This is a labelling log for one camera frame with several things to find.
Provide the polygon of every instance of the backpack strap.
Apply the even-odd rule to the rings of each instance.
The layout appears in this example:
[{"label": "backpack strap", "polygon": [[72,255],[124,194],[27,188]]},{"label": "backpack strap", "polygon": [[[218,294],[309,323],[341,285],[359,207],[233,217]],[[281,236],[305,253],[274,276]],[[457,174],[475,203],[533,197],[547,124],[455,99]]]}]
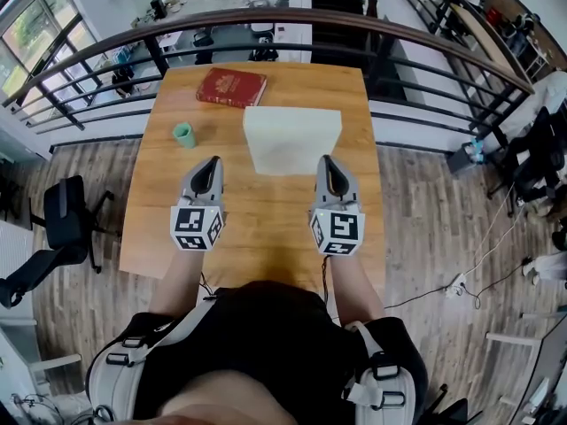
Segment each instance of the backpack strap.
[{"label": "backpack strap", "polygon": [[165,335],[152,342],[152,335],[127,337],[103,350],[95,358],[89,378],[90,403],[98,411],[98,421],[127,421],[134,415],[138,385],[148,355],[159,346],[176,344],[187,338],[214,305],[205,300],[185,317],[154,329]]},{"label": "backpack strap", "polygon": [[343,399],[356,404],[356,424],[410,425],[416,396],[411,374],[384,353],[361,322],[346,329],[359,332],[369,357],[369,369],[360,379],[351,378],[343,391]]}]

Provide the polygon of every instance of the book cover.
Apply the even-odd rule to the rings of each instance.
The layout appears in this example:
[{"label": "book cover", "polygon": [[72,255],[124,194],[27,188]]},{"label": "book cover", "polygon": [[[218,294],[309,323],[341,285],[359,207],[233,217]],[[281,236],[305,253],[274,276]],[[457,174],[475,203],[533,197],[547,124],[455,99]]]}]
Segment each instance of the book cover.
[{"label": "book cover", "polygon": [[197,90],[197,99],[245,108],[258,105],[266,88],[266,76],[213,67]]}]

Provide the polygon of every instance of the window frame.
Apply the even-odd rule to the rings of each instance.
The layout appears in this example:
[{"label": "window frame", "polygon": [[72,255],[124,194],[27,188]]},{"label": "window frame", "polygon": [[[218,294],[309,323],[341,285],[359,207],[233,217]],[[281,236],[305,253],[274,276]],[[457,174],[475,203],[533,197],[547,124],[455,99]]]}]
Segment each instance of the window frame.
[{"label": "window frame", "polygon": [[[8,43],[4,40],[4,34],[5,32],[3,32],[0,35],[0,43],[4,46],[4,48],[6,49],[6,51],[8,52],[8,55],[12,58],[15,59],[17,65],[19,67],[21,67],[23,69],[23,71],[27,74],[27,78],[24,81],[24,84],[27,83],[30,79],[32,79],[33,77],[35,77],[36,75],[38,75],[39,73],[41,73],[42,71],[44,71],[47,67],[49,67],[49,64],[51,62],[54,61],[55,56],[57,55],[57,53],[64,47],[67,46],[71,52],[73,54],[75,54],[77,52],[77,49],[74,47],[73,43],[71,42],[71,40],[69,39],[69,34],[70,32],[76,28],[79,24],[83,23],[85,30],[89,33],[89,35],[91,36],[91,38],[93,40],[96,41],[95,36],[92,34],[92,32],[89,29],[89,26],[84,23],[84,18],[82,17],[81,13],[79,12],[79,10],[77,9],[76,4],[74,3],[73,0],[67,0],[67,2],[69,2],[71,4],[71,6],[73,7],[74,11],[75,11],[75,15],[74,17],[66,24],[65,27],[62,27],[61,24],[59,24],[59,22],[57,21],[55,14],[53,13],[53,11],[51,10],[49,4],[47,3],[46,0],[33,0],[24,10],[22,10],[22,12],[18,15],[18,17],[21,16],[21,14],[23,14],[23,12],[25,10],[27,10],[27,8],[29,8],[32,4],[34,4],[35,2],[38,2],[39,5],[41,5],[42,10],[44,11],[44,13],[47,15],[47,18],[49,19],[50,23],[53,24],[53,26],[55,27],[55,29],[57,30],[58,34],[55,37],[55,39],[53,40],[53,42],[50,44],[50,47],[47,48],[47,50],[42,54],[42,56],[40,57],[40,59],[37,61],[37,63],[34,65],[34,67],[32,67],[31,69],[28,69],[23,62],[21,61],[21,59],[19,58],[18,55],[16,55],[16,52],[14,52],[10,46],[8,45]],[[87,72],[87,74],[92,73],[93,70],[92,68],[87,64],[86,61],[81,61],[79,63],[84,70]],[[66,79],[68,81],[72,81],[73,79],[65,72],[63,71],[62,74],[64,75],[64,77],[66,77]],[[89,79],[93,80],[96,83],[96,87],[95,89],[98,89],[100,87],[102,87],[103,83],[100,81],[100,79],[97,76],[93,76],[90,77]],[[74,83],[73,85],[71,85],[71,87],[73,87],[74,91],[76,91],[78,94],[82,94],[85,91],[79,87],[79,82]],[[20,97],[16,102],[18,105],[22,105],[22,103],[25,101],[27,97],[27,94]],[[90,106],[92,101],[94,100],[95,95],[91,95],[89,97],[84,97],[84,101],[86,103],[87,106]]]}]

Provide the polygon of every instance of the hardwood floor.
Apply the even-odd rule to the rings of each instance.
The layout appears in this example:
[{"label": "hardwood floor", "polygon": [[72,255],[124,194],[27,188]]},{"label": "hardwood floor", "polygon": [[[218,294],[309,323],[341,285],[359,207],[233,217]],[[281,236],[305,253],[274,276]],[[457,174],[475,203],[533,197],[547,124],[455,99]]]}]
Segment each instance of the hardwood floor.
[{"label": "hardwood floor", "polygon": [[[93,206],[105,189],[116,200],[105,205],[101,225],[120,228],[139,141],[90,143],[59,148],[47,164],[13,167],[9,175],[25,187],[36,213],[43,192],[60,178],[81,174],[86,197]],[[379,148],[386,233],[386,295],[395,305],[450,283],[456,274],[474,266],[473,255],[488,230],[504,194],[487,201],[485,189],[497,178],[488,168],[476,168],[462,178],[452,177],[440,155]],[[502,210],[481,253],[494,247],[512,220]],[[500,247],[467,279],[467,289],[478,292],[519,265],[526,255],[550,253],[553,229],[544,220],[521,217]],[[43,230],[35,230],[35,244],[43,245]],[[51,370],[56,392],[83,389],[86,369],[105,342],[116,336],[132,314],[143,311],[156,287],[152,279],[118,270],[120,241],[95,236],[95,253],[104,258],[103,273],[89,264],[60,268],[34,291],[38,338],[45,358],[79,352],[83,361]],[[467,397],[470,410],[485,410],[484,424],[507,424],[510,406],[505,396],[519,400],[529,381],[527,348],[488,344],[485,333],[544,336],[554,320],[521,321],[520,313],[553,312],[567,304],[567,291],[558,282],[533,287],[521,274],[487,290],[476,310],[471,296],[445,299],[433,293],[388,312],[400,316],[423,355],[431,378],[431,397],[442,383],[449,386],[444,405]]]}]

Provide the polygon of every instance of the metal railing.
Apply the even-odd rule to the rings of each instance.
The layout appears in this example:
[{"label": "metal railing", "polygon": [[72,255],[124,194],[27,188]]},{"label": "metal railing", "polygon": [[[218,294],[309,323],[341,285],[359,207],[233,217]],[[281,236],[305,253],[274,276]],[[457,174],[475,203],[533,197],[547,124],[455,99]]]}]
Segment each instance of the metal railing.
[{"label": "metal railing", "polygon": [[[464,48],[470,49],[471,45],[465,40],[465,36],[459,33],[458,30],[453,30],[451,26],[447,26],[451,18],[453,18],[453,21],[459,20],[463,23],[461,16],[451,10],[450,4],[454,3],[461,6],[483,28],[484,32],[498,47],[499,55],[501,54],[506,59],[514,73],[518,77],[522,78],[523,81],[528,83],[530,82],[524,69],[517,61],[517,58],[509,50],[506,43],[501,39],[494,28],[485,20],[484,15],[480,14],[477,11],[477,8],[470,4],[467,0],[407,1],[416,10],[417,15],[428,28],[430,33],[435,35],[444,35],[449,37],[452,41],[461,44]],[[478,39],[472,32],[469,32],[468,36],[474,39],[474,47],[479,47],[482,52],[481,55],[485,58],[492,59],[492,52],[485,49],[483,40]],[[506,98],[514,96],[514,90],[511,89],[505,81],[501,81],[498,77],[487,74],[486,71],[483,71],[482,69],[471,68],[466,63],[459,60],[455,61],[453,58],[449,58],[449,64],[454,73],[462,78],[469,79],[476,83],[482,82],[485,84],[482,89],[477,89],[474,96],[470,96],[470,99],[476,104],[488,106],[491,109],[497,109],[503,102],[506,102]],[[470,88],[467,89],[466,82],[461,81],[460,83],[463,93],[470,95]],[[498,95],[497,99],[491,99],[491,97],[494,97],[494,94]],[[510,112],[505,112],[501,116],[495,116],[494,114],[480,112],[478,109],[481,109],[481,107],[473,105],[473,112],[477,119],[489,122],[491,125],[499,125],[510,114]]]},{"label": "metal railing", "polygon": [[[307,45],[281,42],[240,42],[223,45],[212,44],[206,47],[192,47],[190,49],[167,52],[162,51],[159,47],[159,37],[168,33],[183,30],[201,30],[205,27],[221,27],[262,22],[310,24],[314,27],[331,27],[332,30],[340,30],[348,27],[351,30],[361,30],[368,38],[370,34],[377,34],[380,41],[376,50],[372,50],[370,47],[367,47],[364,50],[357,50],[327,43]],[[497,78],[505,85],[505,92],[499,93],[484,85],[476,83],[472,79],[461,77],[459,74],[455,74],[450,71],[444,71],[429,65],[396,57],[392,54],[392,46],[397,40],[404,40],[442,52],[447,58],[463,62],[465,65],[475,67],[483,73],[489,73],[492,77]],[[45,81],[50,77],[65,71],[73,65],[104,54],[109,50],[130,45],[132,43],[142,43],[147,49],[147,54],[124,63],[117,63],[99,68],[92,73],[87,73],[54,89],[47,89],[44,85]],[[152,100],[155,98],[156,93],[141,93],[138,96],[117,98],[102,103],[97,103],[97,100],[94,99],[90,106],[78,109],[73,108],[71,104],[73,101],[78,99],[84,97],[95,97],[101,93],[116,90],[125,86],[139,85],[148,82],[159,82],[167,73],[167,69],[171,67],[170,62],[172,58],[183,59],[198,54],[202,55],[204,53],[250,50],[305,50],[362,58],[364,60],[362,62],[364,64],[362,73],[369,98],[395,104],[403,104],[435,112],[439,115],[446,115],[455,119],[464,120],[469,124],[469,129],[456,127],[454,130],[458,132],[462,132],[464,130],[467,134],[474,135],[479,138],[483,138],[493,132],[493,130],[497,128],[498,124],[500,124],[507,115],[510,115],[524,101],[524,99],[532,93],[532,87],[530,83],[524,79],[524,77],[516,75],[508,68],[503,68],[491,60],[474,55],[457,43],[449,42],[448,40],[423,31],[345,12],[297,8],[258,8],[204,12],[168,23],[140,27],[118,34],[111,38],[107,38],[78,51],[73,56],[66,58],[42,71],[28,81],[15,94],[6,99],[3,102],[3,106],[8,107],[11,112],[22,121],[22,124],[25,124],[37,134],[57,131],[62,128],[69,127],[76,127],[79,130],[83,130],[85,125],[93,124],[100,120],[113,119],[117,120],[117,124],[120,124],[119,119],[122,117],[146,114],[151,111],[151,109],[124,111],[124,109],[120,109],[121,105]],[[155,73],[145,77],[134,76],[130,81],[103,85],[102,87],[98,87],[93,90],[85,90],[81,94],[67,97],[66,99],[59,99],[56,96],[59,91],[81,83],[87,79],[100,76],[101,74],[113,73],[123,67],[132,67],[144,63],[154,65]],[[463,87],[470,87],[478,92],[482,91],[487,97],[489,97],[489,100],[479,103],[474,99],[470,99],[466,94],[459,96],[454,93],[447,92],[446,89],[435,89],[412,81],[403,81],[398,76],[387,73],[387,71],[391,71],[392,68],[400,66],[423,70],[427,73],[436,74],[446,79],[450,79],[455,83],[461,84]],[[469,106],[470,109],[474,109],[475,112],[470,114],[454,112],[452,110],[448,110],[444,105],[431,106],[419,102],[411,102],[405,98],[385,96],[380,92],[381,89],[394,88],[417,90],[419,92],[442,97],[446,99],[447,102],[463,103]],[[40,96],[24,101],[31,90],[39,90]],[[46,107],[42,107],[41,111],[30,112],[30,106],[33,104],[37,106],[38,102],[42,99],[47,99],[50,104]],[[106,115],[85,115],[85,113],[89,111],[113,108],[116,105],[119,106],[117,108],[119,110],[114,113]],[[44,120],[35,118],[35,116],[41,112],[50,112],[51,114]]]}]

